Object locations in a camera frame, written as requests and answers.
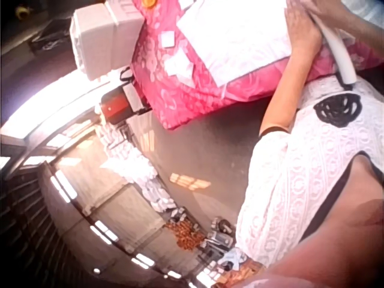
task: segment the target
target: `woman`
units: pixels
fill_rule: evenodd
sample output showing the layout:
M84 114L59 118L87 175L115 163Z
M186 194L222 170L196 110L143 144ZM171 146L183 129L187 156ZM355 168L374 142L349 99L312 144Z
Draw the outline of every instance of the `woman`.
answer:
M302 4L384 56L383 30L340 1ZM322 36L295 0L286 20L292 55L254 148L237 245L277 263L269 272L278 275L366 287L384 258L384 98L360 78L351 91L335 76L304 87Z

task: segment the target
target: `pink fabric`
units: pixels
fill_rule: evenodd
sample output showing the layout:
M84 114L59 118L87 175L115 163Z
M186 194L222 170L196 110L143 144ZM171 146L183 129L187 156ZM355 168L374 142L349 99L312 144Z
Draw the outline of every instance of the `pink fabric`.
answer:
M192 119L208 114L235 103L232 99L248 102L269 96L276 89L287 59L258 69L230 82L224 98L223 89L218 88L202 60L197 56L188 40L177 28L176 23L184 14L178 0L158 0L152 9L141 6L141 0L133 0L135 6L146 19L137 41L132 60L132 70L137 80L139 94L147 98L154 113L166 129L174 129ZM161 48L159 35L163 31L175 31L175 47ZM373 55L366 45L347 40L346 45L357 70L377 66L380 58ZM193 80L196 88L178 81L176 76L168 76L164 70L164 60L182 48L189 60L194 63ZM335 73L335 63L327 47L324 47L315 60L308 81Z

